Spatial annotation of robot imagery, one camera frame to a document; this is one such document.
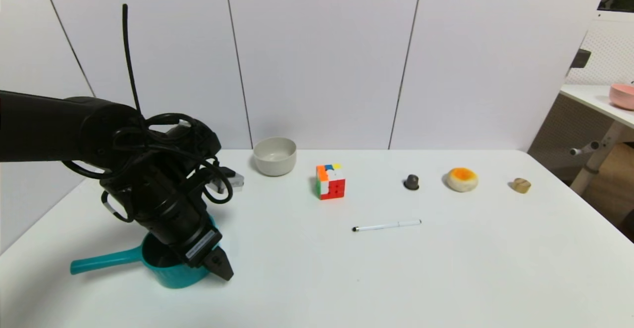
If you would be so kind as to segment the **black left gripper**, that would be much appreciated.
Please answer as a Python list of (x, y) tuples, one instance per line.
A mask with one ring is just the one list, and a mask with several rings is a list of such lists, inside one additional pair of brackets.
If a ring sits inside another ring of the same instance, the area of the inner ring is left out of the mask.
[(226, 252), (217, 246), (221, 238), (204, 201), (174, 201), (156, 207), (156, 246), (170, 264), (204, 265), (230, 281), (234, 271)]

